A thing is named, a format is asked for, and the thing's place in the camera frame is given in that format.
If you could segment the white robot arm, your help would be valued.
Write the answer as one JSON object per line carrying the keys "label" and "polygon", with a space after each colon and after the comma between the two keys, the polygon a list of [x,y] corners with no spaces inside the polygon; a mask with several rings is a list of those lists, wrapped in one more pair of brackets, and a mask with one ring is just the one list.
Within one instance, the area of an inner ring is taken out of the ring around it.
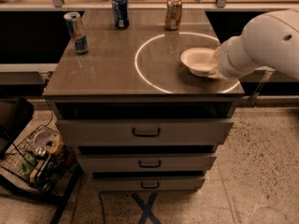
{"label": "white robot arm", "polygon": [[267,66],[299,79],[299,8],[206,15],[221,42],[213,78],[241,78]]}

